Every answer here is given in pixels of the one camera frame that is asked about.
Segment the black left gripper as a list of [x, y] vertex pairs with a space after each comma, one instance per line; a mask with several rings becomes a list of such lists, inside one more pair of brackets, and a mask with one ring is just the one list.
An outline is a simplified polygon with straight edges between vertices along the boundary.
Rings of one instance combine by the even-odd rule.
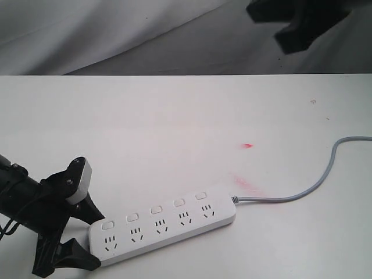
[[74, 268], [94, 271], [101, 267], [101, 261], [86, 251], [75, 238], [64, 244], [60, 242], [69, 219], [75, 218], [89, 225], [103, 220], [105, 216], [95, 206], [90, 193], [75, 205], [67, 202], [68, 189], [65, 171], [55, 173], [40, 181], [41, 193], [31, 205], [36, 219], [38, 234], [34, 275], [51, 275], [59, 268]]

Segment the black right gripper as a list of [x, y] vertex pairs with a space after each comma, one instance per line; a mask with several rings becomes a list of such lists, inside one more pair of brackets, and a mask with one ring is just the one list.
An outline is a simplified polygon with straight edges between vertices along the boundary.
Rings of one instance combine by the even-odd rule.
[[274, 35], [282, 52], [307, 50], [321, 35], [350, 15], [343, 1], [251, 1], [246, 12], [255, 23], [286, 23]]

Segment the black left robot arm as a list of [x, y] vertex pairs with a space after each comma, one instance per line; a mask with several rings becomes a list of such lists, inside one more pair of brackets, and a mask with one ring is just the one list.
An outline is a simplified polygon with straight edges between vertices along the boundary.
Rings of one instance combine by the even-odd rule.
[[1, 157], [1, 214], [10, 223], [1, 236], [11, 235], [23, 225], [37, 233], [32, 273], [41, 278], [59, 268], [94, 271], [101, 261], [76, 239], [61, 243], [70, 218], [87, 224], [104, 219], [88, 192], [92, 168], [85, 157], [77, 157], [67, 169], [41, 181], [32, 179], [26, 168]]

